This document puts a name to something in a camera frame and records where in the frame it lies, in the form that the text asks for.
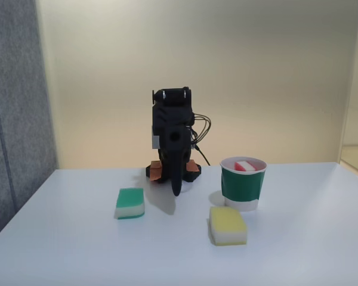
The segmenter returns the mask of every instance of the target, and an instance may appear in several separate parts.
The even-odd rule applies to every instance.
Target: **sponge scrubber layer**
[[[215,244],[246,244],[247,227],[240,213],[231,207],[211,207],[209,224]]]
[[[132,219],[144,214],[142,188],[120,189],[115,209],[116,219]]]

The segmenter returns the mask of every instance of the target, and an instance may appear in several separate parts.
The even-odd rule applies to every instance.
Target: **paper cup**
[[[248,161],[257,171],[242,172],[234,169],[235,162]],[[250,157],[226,158],[221,165],[221,192],[226,206],[240,212],[257,208],[267,163]]]

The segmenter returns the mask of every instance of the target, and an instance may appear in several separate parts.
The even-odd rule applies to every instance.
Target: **table surface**
[[[271,164],[247,245],[216,247],[219,166],[175,198],[143,169],[56,170],[0,233],[0,285],[358,285],[358,177],[335,163]],[[119,188],[146,213],[114,219]]]

